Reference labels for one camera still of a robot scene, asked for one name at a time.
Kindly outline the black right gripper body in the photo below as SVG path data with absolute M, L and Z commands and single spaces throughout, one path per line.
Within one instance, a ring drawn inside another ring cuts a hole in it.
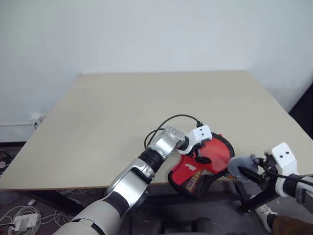
M 275 166 L 276 161 L 272 156 L 266 156 L 264 159 L 266 160 L 266 165 L 264 167 L 260 167 L 263 170 L 260 175 L 264 177 L 265 182 L 259 186 L 261 189 L 275 188 L 278 173 Z

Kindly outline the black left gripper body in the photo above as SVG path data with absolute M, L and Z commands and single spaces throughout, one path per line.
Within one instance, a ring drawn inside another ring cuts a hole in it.
M 203 144 L 198 143 L 194 145 L 191 149 L 191 151 L 188 153 L 188 156 L 191 158 L 202 158 L 201 148 L 203 147 Z

